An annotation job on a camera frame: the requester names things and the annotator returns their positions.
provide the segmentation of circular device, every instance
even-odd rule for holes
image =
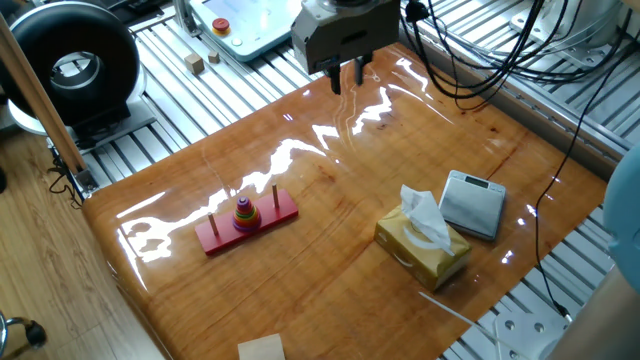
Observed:
[[[127,106],[130,106],[131,104],[140,100],[140,95],[142,95],[147,85],[146,80],[146,74],[142,69],[142,65],[140,65],[140,69],[138,71],[138,80],[136,81],[136,86],[133,88],[133,91],[127,99]],[[8,101],[6,109],[8,112],[8,116],[13,119],[13,121],[22,129],[32,134],[47,136],[47,131],[44,129],[44,126],[42,125],[40,120],[20,110],[20,108],[18,108],[11,100]],[[70,131],[70,133],[71,138],[74,141],[79,140],[77,139],[77,136],[74,134],[74,132]]]
[[[140,60],[128,29],[111,12],[56,2],[26,13],[11,30],[65,125],[101,128],[129,115],[125,102]],[[0,83],[20,110],[33,115],[3,66]]]
[[[316,0],[316,3],[326,11],[355,16],[373,9],[380,0]]]
[[[213,20],[211,26],[213,26],[213,33],[218,36],[225,36],[231,31],[231,28],[229,28],[229,20],[225,18]]]

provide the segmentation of tissue box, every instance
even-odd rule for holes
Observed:
[[[405,235],[405,229],[418,239],[430,242],[424,234],[416,231],[402,213],[401,206],[378,221],[374,238],[427,290],[434,291],[469,262],[471,245],[451,226],[447,225],[447,229],[455,256],[442,249],[423,249],[417,246]]]

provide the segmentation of red base board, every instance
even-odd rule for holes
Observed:
[[[238,242],[265,230],[274,227],[288,219],[298,216],[298,207],[289,196],[285,189],[278,190],[279,208],[273,204],[273,196],[263,196],[253,204],[260,210],[262,221],[260,227],[252,232],[238,231],[233,226],[233,211],[216,216],[216,226],[218,227],[218,235],[213,234],[213,228],[209,221],[205,221],[196,225],[196,234],[202,244],[202,249],[207,255],[213,255],[216,252],[224,250],[229,246],[233,246]]]

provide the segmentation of white tissue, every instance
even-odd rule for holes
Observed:
[[[416,230],[432,242],[418,239],[405,227],[404,233],[414,245],[422,249],[442,249],[455,256],[451,250],[451,238],[444,218],[431,191],[415,191],[406,185],[400,190],[402,212],[409,218]]]

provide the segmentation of wooden floor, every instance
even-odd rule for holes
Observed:
[[[20,359],[161,359],[115,283],[68,194],[49,193],[51,155],[43,137],[0,131],[0,310],[42,324],[47,345]],[[9,349],[24,342],[10,328]]]

